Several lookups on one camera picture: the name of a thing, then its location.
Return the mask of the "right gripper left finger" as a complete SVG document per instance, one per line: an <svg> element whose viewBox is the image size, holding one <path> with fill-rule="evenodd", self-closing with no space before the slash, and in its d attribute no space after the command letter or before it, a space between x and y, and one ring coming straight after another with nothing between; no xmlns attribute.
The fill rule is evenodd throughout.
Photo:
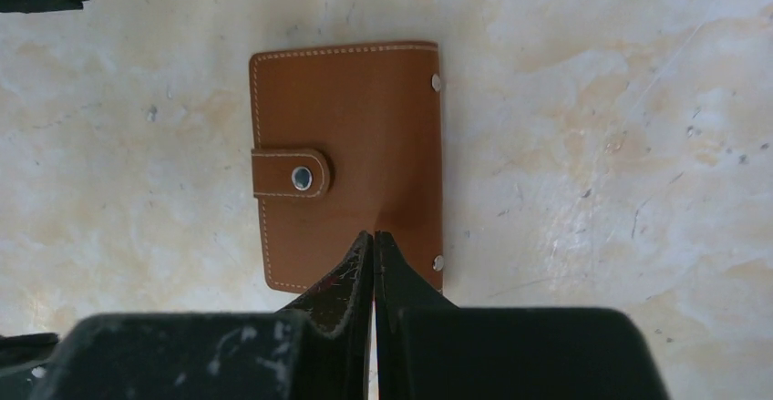
<svg viewBox="0 0 773 400"><path fill-rule="evenodd" d="M291 322L288 399L366 399L373 306L373 242L366 231L330 272L279 310Z"/></svg>

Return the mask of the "brown leather card holder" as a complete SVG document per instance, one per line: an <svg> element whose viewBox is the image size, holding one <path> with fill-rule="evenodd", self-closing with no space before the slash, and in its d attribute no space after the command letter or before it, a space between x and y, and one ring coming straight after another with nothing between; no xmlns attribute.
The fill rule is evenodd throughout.
<svg viewBox="0 0 773 400"><path fill-rule="evenodd" d="M361 231L387 231L443 286L438 44L404 40L253 55L253 196L268 286L300 293Z"/></svg>

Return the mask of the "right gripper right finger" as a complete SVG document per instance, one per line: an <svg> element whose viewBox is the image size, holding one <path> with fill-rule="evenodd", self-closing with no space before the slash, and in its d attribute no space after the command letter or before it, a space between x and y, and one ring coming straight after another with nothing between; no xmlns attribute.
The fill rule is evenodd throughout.
<svg viewBox="0 0 773 400"><path fill-rule="evenodd" d="M379 397L413 399L413 379L425 373L415 361L427 347L416 344L407 315L457 306L408 264L387 231L378 231L374 238L374 297Z"/></svg>

